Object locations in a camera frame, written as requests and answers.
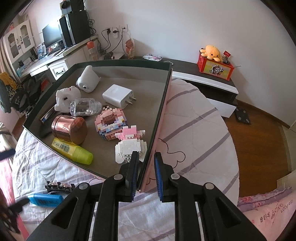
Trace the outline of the rose gold metal cup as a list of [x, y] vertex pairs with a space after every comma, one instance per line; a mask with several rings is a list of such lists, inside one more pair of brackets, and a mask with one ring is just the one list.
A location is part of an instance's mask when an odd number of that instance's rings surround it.
[[88, 133], [84, 118], [69, 115], [56, 116], [51, 128], [54, 137], [75, 145], [82, 144]]

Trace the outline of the pink white brick figure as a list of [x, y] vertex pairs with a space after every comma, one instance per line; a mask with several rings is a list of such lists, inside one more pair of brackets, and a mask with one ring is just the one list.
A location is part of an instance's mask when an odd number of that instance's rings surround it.
[[139, 161], [143, 162], [147, 153], [147, 142], [142, 137], [145, 130], [138, 130], [136, 125], [124, 126], [120, 133], [116, 133], [115, 137], [120, 141], [115, 145], [115, 161], [118, 164], [130, 162], [132, 153], [138, 152]]

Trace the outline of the black hair clip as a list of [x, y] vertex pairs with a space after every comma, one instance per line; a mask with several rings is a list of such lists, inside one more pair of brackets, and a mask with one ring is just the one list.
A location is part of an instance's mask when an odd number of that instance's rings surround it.
[[61, 192], [61, 193], [69, 194], [75, 189], [75, 185], [74, 184], [68, 185], [61, 182], [53, 183], [48, 181], [47, 184], [45, 185], [45, 188], [48, 191], [48, 193]]

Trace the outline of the orange octopus plush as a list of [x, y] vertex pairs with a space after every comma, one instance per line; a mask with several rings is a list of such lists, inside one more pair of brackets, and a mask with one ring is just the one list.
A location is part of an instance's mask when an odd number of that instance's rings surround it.
[[209, 60], [214, 60], [220, 62], [221, 53], [215, 46], [207, 45], [205, 48], [200, 49], [200, 54], [202, 57], [206, 57]]

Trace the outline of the white low side cabinet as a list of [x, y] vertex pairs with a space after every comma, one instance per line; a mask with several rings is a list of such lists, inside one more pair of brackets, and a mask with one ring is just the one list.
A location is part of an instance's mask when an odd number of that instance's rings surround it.
[[169, 72], [166, 78], [162, 104], [166, 104], [169, 99], [168, 92], [171, 81], [173, 79], [180, 79], [197, 87], [224, 118], [229, 118], [238, 106], [236, 100], [238, 90], [233, 81], [201, 73], [196, 63], [168, 58], [154, 62], [137, 57], [135, 60], [127, 60], [126, 64], [133, 67], [166, 70]]

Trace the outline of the white striped quilt cover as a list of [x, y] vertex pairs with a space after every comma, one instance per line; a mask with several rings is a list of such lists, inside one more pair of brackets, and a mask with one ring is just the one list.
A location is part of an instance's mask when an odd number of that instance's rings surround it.
[[[233, 203], [239, 194], [236, 150], [221, 115], [194, 85], [173, 79], [157, 151], [190, 182], [216, 185]], [[91, 185], [100, 177], [77, 168], [23, 131], [12, 164], [15, 199], [44, 192], [48, 182]], [[174, 240], [174, 205], [159, 200], [154, 172], [144, 192], [119, 205], [119, 240]]]

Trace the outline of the blue gold long box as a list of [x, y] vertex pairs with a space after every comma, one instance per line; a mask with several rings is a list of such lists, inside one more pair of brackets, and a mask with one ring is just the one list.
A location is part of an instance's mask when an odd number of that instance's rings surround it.
[[55, 105], [53, 105], [40, 118], [41, 123], [45, 123], [55, 112]]

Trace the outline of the pink green storage box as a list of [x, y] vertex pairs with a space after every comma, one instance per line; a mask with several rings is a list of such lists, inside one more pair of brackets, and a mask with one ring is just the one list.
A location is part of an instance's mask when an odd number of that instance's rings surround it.
[[72, 66], [34, 107], [24, 127], [64, 160], [108, 178], [139, 155], [145, 189], [171, 85], [170, 63], [103, 60]]

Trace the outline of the blue plastic case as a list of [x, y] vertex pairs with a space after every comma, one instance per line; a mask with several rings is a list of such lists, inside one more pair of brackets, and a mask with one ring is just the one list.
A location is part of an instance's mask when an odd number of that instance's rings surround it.
[[29, 201], [36, 206], [57, 207], [64, 200], [62, 195], [35, 193], [28, 195]]

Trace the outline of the white plastic cone device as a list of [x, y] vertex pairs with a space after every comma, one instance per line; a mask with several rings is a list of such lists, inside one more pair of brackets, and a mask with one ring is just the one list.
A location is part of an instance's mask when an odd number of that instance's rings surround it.
[[76, 85], [79, 89], [86, 93], [93, 92], [100, 82], [101, 77], [99, 77], [93, 70], [91, 65], [88, 65], [83, 70], [82, 74], [76, 81]]

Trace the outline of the white power adapter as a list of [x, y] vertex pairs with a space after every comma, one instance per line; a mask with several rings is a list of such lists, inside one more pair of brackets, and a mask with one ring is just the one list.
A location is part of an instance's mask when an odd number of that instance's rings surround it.
[[102, 97], [107, 103], [121, 109], [133, 105], [133, 102], [137, 100], [132, 89], [116, 84], [111, 85], [103, 92]]

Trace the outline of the yellow highlighter tube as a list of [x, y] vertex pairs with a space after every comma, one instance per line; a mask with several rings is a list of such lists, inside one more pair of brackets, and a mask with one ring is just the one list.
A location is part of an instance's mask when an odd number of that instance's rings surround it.
[[69, 142], [54, 138], [51, 147], [64, 157], [85, 165], [90, 165], [93, 161], [93, 154], [86, 149], [71, 144]]

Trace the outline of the pink donut brick model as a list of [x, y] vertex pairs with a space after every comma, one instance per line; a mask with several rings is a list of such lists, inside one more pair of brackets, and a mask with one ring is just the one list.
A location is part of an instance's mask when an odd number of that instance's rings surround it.
[[106, 141], [111, 141], [116, 138], [116, 133], [122, 132], [123, 127], [127, 126], [127, 119], [121, 108], [104, 106], [94, 124], [100, 137]]

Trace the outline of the clear plastic bottle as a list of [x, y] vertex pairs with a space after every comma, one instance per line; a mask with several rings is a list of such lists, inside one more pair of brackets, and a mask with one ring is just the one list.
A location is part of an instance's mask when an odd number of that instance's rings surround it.
[[91, 116], [101, 113], [103, 105], [93, 98], [76, 98], [70, 103], [72, 116]]

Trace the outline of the black office chair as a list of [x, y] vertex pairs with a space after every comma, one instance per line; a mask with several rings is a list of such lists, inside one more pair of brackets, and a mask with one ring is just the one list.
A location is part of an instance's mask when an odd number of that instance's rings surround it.
[[11, 113], [12, 109], [23, 113], [38, 102], [41, 93], [41, 80], [26, 78], [24, 83], [19, 83], [7, 72], [1, 73], [1, 110], [3, 113]]

